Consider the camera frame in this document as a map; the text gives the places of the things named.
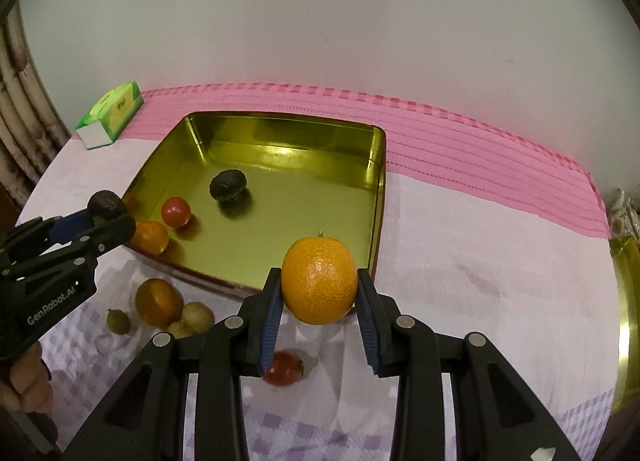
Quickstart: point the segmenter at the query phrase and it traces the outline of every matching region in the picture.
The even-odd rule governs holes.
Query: tomato
[[[276,387],[288,387],[300,381],[304,372],[305,366],[297,354],[291,351],[276,351],[262,379]]]
[[[181,197],[172,197],[164,202],[160,215],[167,226],[180,228],[191,219],[191,208],[189,203]]]

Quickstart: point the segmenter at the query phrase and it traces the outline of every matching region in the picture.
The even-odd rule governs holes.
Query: orange
[[[169,232],[161,222],[136,222],[136,234],[131,244],[152,255],[162,255],[169,245]]]
[[[303,237],[282,262],[282,297],[298,320],[332,324],[347,314],[356,298],[356,261],[344,244],[329,237]]]
[[[182,295],[162,279],[147,279],[136,291],[136,311],[150,326],[165,328],[180,320],[183,307]]]

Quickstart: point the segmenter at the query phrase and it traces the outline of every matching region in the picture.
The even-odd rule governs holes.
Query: pink tablecloth
[[[381,126],[388,141],[385,219],[376,286],[437,332],[489,336],[555,415],[583,459],[606,424],[616,383],[618,299],[604,206],[574,161],[494,127],[427,105],[337,89],[210,84],[144,93],[113,145],[70,141],[21,216],[78,210],[96,190],[123,193],[158,142],[196,110],[271,110]],[[119,249],[100,261],[98,293],[43,338],[64,447],[153,330],[106,333],[158,272]],[[220,319],[238,302],[175,282]],[[356,324],[316,329],[284,318],[278,347],[306,356],[290,389],[243,380],[252,459],[388,459],[393,380],[367,368]],[[193,410],[193,394],[189,409]],[[447,456],[454,459],[450,401]],[[188,417],[186,458],[193,446]]]

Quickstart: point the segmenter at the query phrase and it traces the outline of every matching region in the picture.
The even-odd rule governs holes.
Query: green tissue package
[[[142,106],[140,88],[127,82],[111,89],[86,113],[76,126],[76,132],[86,148],[110,145]]]

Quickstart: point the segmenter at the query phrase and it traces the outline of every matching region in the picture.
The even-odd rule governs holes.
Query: white wall
[[[638,190],[640,33],[620,0],[22,0],[68,126],[106,90],[270,81],[426,102]]]

